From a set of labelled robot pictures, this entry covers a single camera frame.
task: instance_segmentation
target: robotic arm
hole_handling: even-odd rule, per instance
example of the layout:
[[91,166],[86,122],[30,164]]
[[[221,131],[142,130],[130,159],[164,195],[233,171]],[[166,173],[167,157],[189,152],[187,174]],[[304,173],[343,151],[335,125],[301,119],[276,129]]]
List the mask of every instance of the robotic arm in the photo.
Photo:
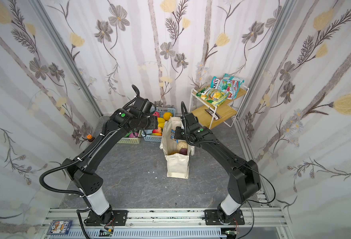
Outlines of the robotic arm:
[[[128,132],[158,127],[157,118],[150,112],[153,104],[148,99],[140,97],[137,87],[134,85],[132,87],[137,96],[114,112],[104,123],[101,133],[81,154],[73,160],[64,160],[61,167],[48,170],[40,176],[40,184],[44,188],[54,192],[79,194],[85,200],[87,210],[90,209],[89,216],[84,221],[87,226],[106,225],[115,216],[102,191],[103,180],[95,173],[101,160]],[[240,205],[261,188],[259,175],[254,174],[254,171],[258,172],[257,165],[253,160],[246,162],[235,155],[214,136],[211,130],[201,126],[197,117],[185,110],[183,102],[181,107],[184,127],[183,129],[177,127],[176,138],[184,139],[189,145],[200,146],[209,152],[230,175],[227,187],[229,194],[218,206],[220,221],[230,222]],[[80,192],[54,189],[44,182],[46,175],[62,169],[67,171]]]

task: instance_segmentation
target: floral wallpaper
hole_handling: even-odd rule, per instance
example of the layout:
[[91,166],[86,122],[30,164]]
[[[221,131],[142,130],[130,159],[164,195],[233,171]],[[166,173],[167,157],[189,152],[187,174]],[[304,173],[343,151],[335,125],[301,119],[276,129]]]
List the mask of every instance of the floral wallpaper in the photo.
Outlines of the floral wallpaper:
[[294,238],[351,238],[351,1],[297,1],[253,90],[240,125]]
[[[0,238],[35,238],[61,202],[39,176],[76,156],[99,118],[76,84],[29,3],[0,1]],[[47,182],[69,185],[64,171]]]
[[280,0],[42,0],[105,114],[141,94],[157,106],[231,73],[246,84],[283,8]]

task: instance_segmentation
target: marble-patterned floor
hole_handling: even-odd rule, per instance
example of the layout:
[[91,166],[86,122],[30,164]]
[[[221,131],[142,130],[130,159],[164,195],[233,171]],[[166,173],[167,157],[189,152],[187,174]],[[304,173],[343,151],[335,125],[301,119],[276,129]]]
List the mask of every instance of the marble-patterned floor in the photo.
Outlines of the marble-patterned floor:
[[[101,117],[95,132],[108,116]],[[234,127],[220,124],[213,130],[219,140],[244,157]],[[106,199],[113,208],[212,208],[227,195],[229,176],[209,153],[196,147],[190,157],[189,179],[166,177],[167,166],[159,142],[116,144],[96,173],[104,179]],[[77,195],[65,195],[60,208],[84,208]]]

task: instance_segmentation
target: bottle with orange cap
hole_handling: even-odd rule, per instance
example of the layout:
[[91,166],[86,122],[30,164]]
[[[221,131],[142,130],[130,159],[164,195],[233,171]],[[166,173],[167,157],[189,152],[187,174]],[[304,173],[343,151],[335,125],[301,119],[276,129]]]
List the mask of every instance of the bottle with orange cap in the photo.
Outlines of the bottle with orange cap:
[[89,142],[92,142],[95,139],[95,137],[93,137],[92,135],[87,135],[86,138]]

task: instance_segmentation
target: snack bag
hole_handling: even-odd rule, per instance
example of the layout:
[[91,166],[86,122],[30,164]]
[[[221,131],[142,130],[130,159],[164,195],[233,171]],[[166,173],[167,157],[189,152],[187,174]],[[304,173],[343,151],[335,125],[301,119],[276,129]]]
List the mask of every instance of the snack bag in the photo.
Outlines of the snack bag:
[[224,93],[211,87],[205,87],[203,90],[197,93],[198,97],[214,106],[220,106],[226,100],[228,95],[229,93]]
[[214,76],[214,78],[211,81],[210,87],[218,89],[224,93],[229,93],[227,98],[234,99],[237,96],[240,84],[242,84],[243,82],[244,80],[242,79],[230,76],[229,74],[224,74],[222,79],[218,79]]

